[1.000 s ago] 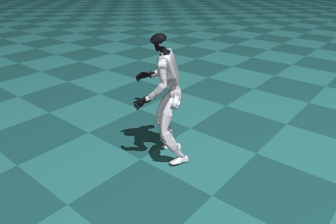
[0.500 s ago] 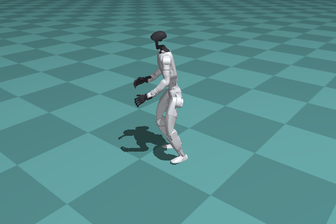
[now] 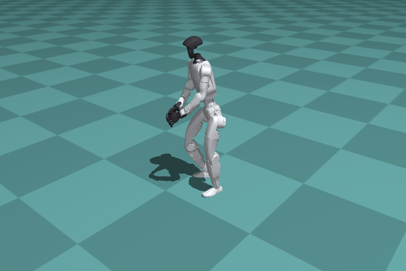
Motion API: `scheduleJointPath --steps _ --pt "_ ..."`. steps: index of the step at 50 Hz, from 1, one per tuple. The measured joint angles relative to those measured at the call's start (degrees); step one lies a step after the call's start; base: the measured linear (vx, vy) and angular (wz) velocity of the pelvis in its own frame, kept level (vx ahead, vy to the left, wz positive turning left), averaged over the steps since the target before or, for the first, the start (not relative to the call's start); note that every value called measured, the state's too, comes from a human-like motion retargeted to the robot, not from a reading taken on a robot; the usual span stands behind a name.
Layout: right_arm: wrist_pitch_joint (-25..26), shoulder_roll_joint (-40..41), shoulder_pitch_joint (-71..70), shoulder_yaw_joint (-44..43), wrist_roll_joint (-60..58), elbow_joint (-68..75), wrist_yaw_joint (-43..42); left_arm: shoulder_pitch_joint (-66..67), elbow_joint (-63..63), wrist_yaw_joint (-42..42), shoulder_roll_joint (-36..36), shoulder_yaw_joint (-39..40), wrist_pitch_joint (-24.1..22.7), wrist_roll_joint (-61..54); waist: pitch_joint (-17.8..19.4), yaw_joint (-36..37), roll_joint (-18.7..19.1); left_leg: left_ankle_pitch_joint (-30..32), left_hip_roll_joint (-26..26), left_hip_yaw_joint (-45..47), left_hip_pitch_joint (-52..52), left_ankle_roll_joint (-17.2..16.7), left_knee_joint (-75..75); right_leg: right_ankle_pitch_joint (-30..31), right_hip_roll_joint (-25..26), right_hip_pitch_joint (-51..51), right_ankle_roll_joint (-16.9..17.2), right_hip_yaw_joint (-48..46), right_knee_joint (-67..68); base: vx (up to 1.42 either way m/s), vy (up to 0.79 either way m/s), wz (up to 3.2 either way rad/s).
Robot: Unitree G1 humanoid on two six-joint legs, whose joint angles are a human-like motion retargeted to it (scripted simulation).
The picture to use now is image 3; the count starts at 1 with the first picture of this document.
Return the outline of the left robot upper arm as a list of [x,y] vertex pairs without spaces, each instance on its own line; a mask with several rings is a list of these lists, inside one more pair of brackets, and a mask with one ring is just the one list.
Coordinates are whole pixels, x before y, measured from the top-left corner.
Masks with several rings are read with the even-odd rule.
[[201,68],[199,70],[199,75],[200,75],[200,82],[199,82],[199,89],[202,96],[202,100],[200,102],[205,101],[206,96],[207,96],[207,89],[209,85],[209,79],[211,77],[212,70],[208,65],[201,65]]

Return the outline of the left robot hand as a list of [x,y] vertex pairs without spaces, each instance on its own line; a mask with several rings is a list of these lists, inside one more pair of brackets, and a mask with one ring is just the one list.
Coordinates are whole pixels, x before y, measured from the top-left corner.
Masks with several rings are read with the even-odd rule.
[[[178,112],[171,112],[171,113],[169,113],[169,114],[171,114],[168,118],[168,121],[169,121],[169,125],[171,126],[171,127],[173,127],[173,124],[174,123],[176,123],[176,122],[178,122],[178,120],[179,120],[179,118],[184,118],[185,116],[187,116],[187,114],[185,114],[185,115],[183,115],[183,116],[181,116],[180,115],[180,110],[178,111]],[[172,121],[171,121],[172,120]]]

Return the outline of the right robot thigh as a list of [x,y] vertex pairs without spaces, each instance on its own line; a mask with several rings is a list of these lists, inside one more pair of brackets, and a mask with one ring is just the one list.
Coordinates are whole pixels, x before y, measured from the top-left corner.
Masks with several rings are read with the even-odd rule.
[[197,133],[201,130],[203,122],[209,122],[206,119],[203,109],[199,109],[197,113],[192,117],[188,125],[185,135],[185,147],[188,151],[194,151],[197,148],[197,142],[193,139]]

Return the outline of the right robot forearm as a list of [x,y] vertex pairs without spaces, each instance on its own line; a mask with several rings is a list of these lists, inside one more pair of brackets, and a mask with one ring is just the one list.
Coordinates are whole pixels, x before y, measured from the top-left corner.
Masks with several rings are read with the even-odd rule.
[[[186,86],[186,84],[185,84],[185,86]],[[180,109],[183,108],[183,106],[187,102],[188,97],[190,96],[190,94],[191,94],[191,92],[188,89],[185,89],[185,87],[184,87],[184,89],[182,91],[182,94],[181,94],[179,100],[177,101],[177,103],[181,102],[181,105],[179,106]]]

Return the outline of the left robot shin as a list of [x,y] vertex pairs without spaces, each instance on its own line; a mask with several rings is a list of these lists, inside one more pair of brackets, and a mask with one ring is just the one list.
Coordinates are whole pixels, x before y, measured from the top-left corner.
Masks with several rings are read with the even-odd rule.
[[219,155],[215,154],[211,163],[206,159],[206,166],[207,166],[207,171],[209,174],[209,177],[211,179],[213,187],[217,190],[219,189],[219,174],[220,174],[220,169],[221,165],[219,162]]

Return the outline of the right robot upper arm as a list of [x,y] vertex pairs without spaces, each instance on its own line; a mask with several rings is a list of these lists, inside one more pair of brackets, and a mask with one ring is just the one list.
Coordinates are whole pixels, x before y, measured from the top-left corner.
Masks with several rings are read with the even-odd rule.
[[191,76],[190,76],[190,62],[191,62],[191,61],[192,61],[192,60],[189,60],[189,61],[188,61],[188,81],[187,81],[187,83],[186,83],[185,89],[188,89],[188,90],[190,90],[190,91],[193,91],[193,90],[195,89],[195,86],[194,86],[194,83],[193,83],[192,78],[191,78]]

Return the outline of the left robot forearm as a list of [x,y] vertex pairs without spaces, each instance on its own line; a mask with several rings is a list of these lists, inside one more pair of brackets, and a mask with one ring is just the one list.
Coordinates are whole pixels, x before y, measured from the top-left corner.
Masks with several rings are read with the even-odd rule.
[[201,94],[197,93],[195,94],[194,98],[192,101],[184,107],[184,109],[180,110],[180,115],[183,116],[185,114],[191,114],[193,110],[199,107],[199,103],[202,100]]

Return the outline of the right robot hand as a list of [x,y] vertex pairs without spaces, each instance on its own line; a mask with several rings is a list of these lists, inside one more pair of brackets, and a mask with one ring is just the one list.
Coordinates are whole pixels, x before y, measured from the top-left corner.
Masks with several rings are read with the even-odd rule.
[[181,102],[178,102],[178,103],[176,103],[175,105],[174,105],[174,107],[172,107],[171,109],[169,109],[169,112],[166,114],[166,121],[169,123],[169,121],[168,121],[168,117],[171,115],[171,114],[169,114],[169,113],[171,113],[171,112],[176,112],[176,111],[179,111],[180,110],[180,108],[179,108],[179,106],[181,105]]

